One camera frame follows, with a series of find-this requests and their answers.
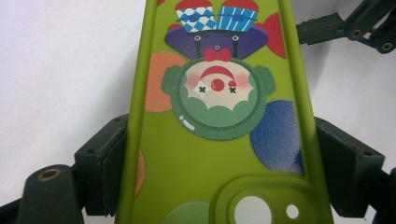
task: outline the white circle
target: white circle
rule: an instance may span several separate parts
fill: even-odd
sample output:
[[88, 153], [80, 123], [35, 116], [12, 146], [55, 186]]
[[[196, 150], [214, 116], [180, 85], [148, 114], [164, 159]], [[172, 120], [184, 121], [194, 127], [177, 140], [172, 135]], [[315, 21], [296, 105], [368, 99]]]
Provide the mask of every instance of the white circle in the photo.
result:
[[256, 196], [247, 196], [235, 207], [236, 224], [270, 224], [271, 209], [268, 204]]
[[286, 208], [286, 213], [288, 214], [289, 218], [297, 218], [300, 212], [299, 212], [299, 210], [298, 210], [296, 205], [290, 204]]

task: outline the printed cartoon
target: printed cartoon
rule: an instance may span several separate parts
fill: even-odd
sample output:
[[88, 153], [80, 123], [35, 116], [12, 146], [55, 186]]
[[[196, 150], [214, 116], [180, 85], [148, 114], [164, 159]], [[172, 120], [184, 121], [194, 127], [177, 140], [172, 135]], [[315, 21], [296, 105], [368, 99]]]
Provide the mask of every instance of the printed cartoon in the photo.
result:
[[250, 133], [262, 119], [266, 96], [276, 90], [273, 75], [242, 61], [268, 42], [267, 32], [253, 25], [258, 10], [254, 1], [228, 0], [215, 21], [209, 1], [177, 5], [182, 25], [172, 25], [165, 42], [191, 61], [166, 71], [163, 92], [192, 133], [230, 140]]

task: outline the screw hole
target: screw hole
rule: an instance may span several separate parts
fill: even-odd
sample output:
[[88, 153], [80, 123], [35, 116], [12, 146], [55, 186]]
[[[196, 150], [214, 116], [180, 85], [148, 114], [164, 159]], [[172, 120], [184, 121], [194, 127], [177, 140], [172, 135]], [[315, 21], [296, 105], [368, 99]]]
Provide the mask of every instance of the screw hole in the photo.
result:
[[90, 149], [87, 150], [87, 153], [88, 153], [88, 154], [93, 154], [93, 153], [95, 153], [95, 152], [96, 152], [96, 150], [93, 149], [93, 148], [90, 148]]
[[382, 50], [384, 51], [388, 51], [393, 47], [393, 45], [391, 43], [386, 43], [382, 46]]
[[61, 170], [56, 168], [56, 169], [49, 169], [38, 175], [37, 179], [39, 181], [48, 181], [53, 178], [58, 177], [58, 175], [61, 174]]
[[356, 30], [352, 33], [354, 38], [358, 38], [359, 36], [361, 36], [361, 30]]

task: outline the clown face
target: clown face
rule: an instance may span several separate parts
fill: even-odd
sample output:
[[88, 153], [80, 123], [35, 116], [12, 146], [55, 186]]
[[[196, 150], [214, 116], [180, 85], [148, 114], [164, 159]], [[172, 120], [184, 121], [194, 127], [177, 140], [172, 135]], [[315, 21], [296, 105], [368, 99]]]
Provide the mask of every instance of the clown face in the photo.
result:
[[186, 72], [188, 97], [200, 99], [207, 109], [223, 106], [233, 110], [253, 90], [249, 71], [237, 63], [201, 62]]
[[231, 59], [197, 59], [166, 71], [163, 91], [189, 131], [212, 140], [251, 132], [262, 118], [266, 95], [275, 90], [269, 69]]

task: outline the red bow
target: red bow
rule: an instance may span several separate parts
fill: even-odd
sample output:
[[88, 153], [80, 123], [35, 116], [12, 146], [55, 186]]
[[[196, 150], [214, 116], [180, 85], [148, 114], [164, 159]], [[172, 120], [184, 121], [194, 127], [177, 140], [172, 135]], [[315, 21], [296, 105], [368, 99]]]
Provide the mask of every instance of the red bow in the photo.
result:
[[222, 49], [221, 51], [215, 51], [213, 49], [206, 49], [204, 59], [207, 62], [213, 62], [215, 60], [221, 60], [229, 62], [231, 60], [231, 52], [229, 49]]

